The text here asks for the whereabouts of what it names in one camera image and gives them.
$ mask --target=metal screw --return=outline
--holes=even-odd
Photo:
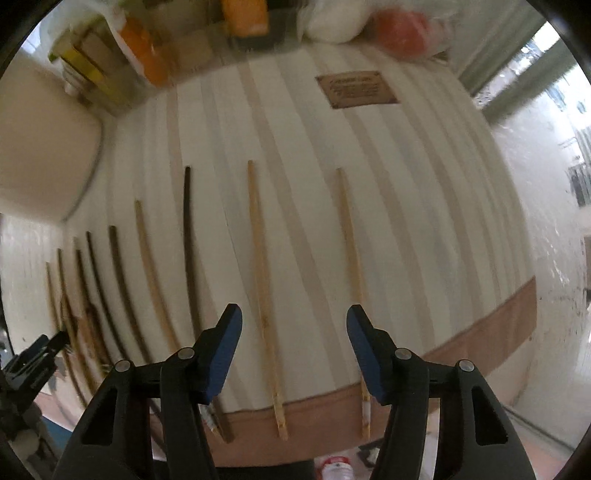
[[[127,370],[129,370],[130,367],[131,363],[129,360],[119,360],[115,364],[115,370],[117,370],[118,372],[127,372]]]
[[[185,348],[181,348],[178,351],[178,357],[181,360],[189,360],[190,358],[193,358],[195,356],[195,350],[193,350],[191,347],[187,346]]]
[[[460,360],[460,368],[464,372],[472,372],[474,370],[474,364],[469,360]]]
[[[397,348],[394,355],[400,360],[409,360],[413,356],[408,348]]]

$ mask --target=orange object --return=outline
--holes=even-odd
[[[119,35],[132,54],[143,67],[146,79],[156,87],[168,83],[168,67],[155,51],[152,38],[144,26],[135,18],[126,16],[124,27]]]
[[[427,54],[432,25],[424,14],[389,8],[376,12],[373,18],[378,44],[393,56],[413,60]]]
[[[262,37],[269,33],[267,0],[222,0],[222,10],[233,37]]]

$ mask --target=white bag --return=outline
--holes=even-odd
[[[298,14],[298,36],[345,43],[361,33],[371,13],[368,0],[312,0]]]

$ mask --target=mattress label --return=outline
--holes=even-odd
[[[316,77],[334,109],[399,103],[380,72],[346,72]]]

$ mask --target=plastic bag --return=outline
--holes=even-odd
[[[316,0],[298,14],[298,36],[345,43],[361,33],[372,14],[368,0]]]
[[[374,41],[401,60],[447,50],[453,39],[457,0],[374,0]]]

